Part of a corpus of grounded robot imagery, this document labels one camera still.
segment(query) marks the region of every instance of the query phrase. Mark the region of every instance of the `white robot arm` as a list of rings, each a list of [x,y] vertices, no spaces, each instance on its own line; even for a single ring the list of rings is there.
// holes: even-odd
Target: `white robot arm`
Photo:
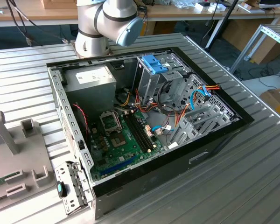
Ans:
[[[141,32],[143,22],[133,0],[78,0],[77,6],[79,33],[75,48],[82,57],[107,54],[107,38],[129,46]]]

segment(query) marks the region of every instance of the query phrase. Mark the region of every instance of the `expansion slot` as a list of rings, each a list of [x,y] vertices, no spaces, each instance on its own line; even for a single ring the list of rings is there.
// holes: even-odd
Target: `expansion slot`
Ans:
[[[137,158],[137,156],[133,156],[132,158],[128,159],[127,161],[124,161],[124,162],[119,163],[119,164],[117,164],[113,167],[110,167],[108,169],[105,169],[105,170],[99,172],[99,174],[105,175],[105,174],[108,174],[108,173],[113,172],[115,170],[119,170],[119,169],[131,164],[136,158]]]
[[[153,144],[151,143],[148,136],[145,134],[141,125],[138,123],[137,119],[133,115],[127,115],[124,120],[132,132],[132,135],[136,139],[143,153],[147,153],[148,150],[153,150]]]

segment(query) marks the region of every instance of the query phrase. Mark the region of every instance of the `capacitor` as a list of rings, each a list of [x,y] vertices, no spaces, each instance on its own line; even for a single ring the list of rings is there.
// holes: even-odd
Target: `capacitor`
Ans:
[[[107,146],[103,147],[103,151],[104,152],[108,152],[109,151],[109,148]]]

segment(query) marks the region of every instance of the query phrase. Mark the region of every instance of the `metal shelf frame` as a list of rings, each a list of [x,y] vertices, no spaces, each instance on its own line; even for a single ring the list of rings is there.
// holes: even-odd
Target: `metal shelf frame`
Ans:
[[[257,51],[257,49],[260,47],[261,42],[258,41],[258,43],[255,45],[253,50],[250,52],[248,56],[246,56],[247,52],[250,50],[250,48],[254,45],[256,40],[258,40],[259,36],[261,34],[264,34],[264,36],[269,36],[272,39],[274,39],[276,42],[280,44],[280,25],[260,25],[254,35],[251,37],[250,41],[247,43],[245,48],[243,49],[242,53],[238,56],[236,59],[235,63],[232,65],[230,68],[230,72],[234,73],[235,70],[238,68],[239,63],[245,59],[249,60],[252,58],[254,53]]]

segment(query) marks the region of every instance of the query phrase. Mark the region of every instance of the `metal slotted worktable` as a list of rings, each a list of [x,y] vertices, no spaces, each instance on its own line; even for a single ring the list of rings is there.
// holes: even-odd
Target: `metal slotted worktable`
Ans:
[[[187,173],[119,208],[100,224],[280,223],[280,117],[234,76],[181,34],[139,38],[114,53],[180,47],[255,119],[222,152]],[[0,50],[0,110],[7,127],[32,117],[41,129],[53,167],[71,160],[49,86],[45,63],[76,58],[73,47]],[[0,212],[0,223],[90,223],[87,207],[66,217],[56,189]]]

